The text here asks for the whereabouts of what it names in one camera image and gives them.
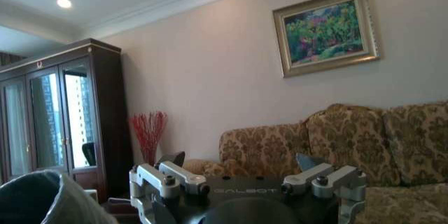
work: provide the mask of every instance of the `wooden cabinet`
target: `wooden cabinet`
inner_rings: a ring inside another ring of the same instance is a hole
[[[100,201],[129,190],[120,48],[86,39],[0,68],[1,177],[69,174]]]

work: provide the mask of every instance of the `beige wall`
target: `beige wall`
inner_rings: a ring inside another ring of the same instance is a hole
[[[384,59],[282,79],[272,10],[301,1],[220,0],[104,39],[124,49],[129,114],[169,115],[162,153],[217,160],[222,131],[297,122],[336,102],[448,98],[448,0],[370,0]]]

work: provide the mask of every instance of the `red decorative branches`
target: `red decorative branches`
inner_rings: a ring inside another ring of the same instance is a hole
[[[149,114],[133,115],[130,118],[134,134],[138,139],[145,162],[154,165],[157,144],[166,125],[166,114],[156,111]]]

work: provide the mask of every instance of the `floral painting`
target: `floral painting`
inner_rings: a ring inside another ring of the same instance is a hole
[[[368,0],[309,0],[273,20],[284,77],[380,59]]]
[[[302,64],[362,51],[354,1],[285,18],[290,62]]]

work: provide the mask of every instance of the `black chair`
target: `black chair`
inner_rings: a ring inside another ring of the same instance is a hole
[[[84,157],[85,157],[89,165],[94,166],[96,165],[96,158],[94,158],[94,144],[93,144],[93,142],[82,144],[82,153],[84,153]]]

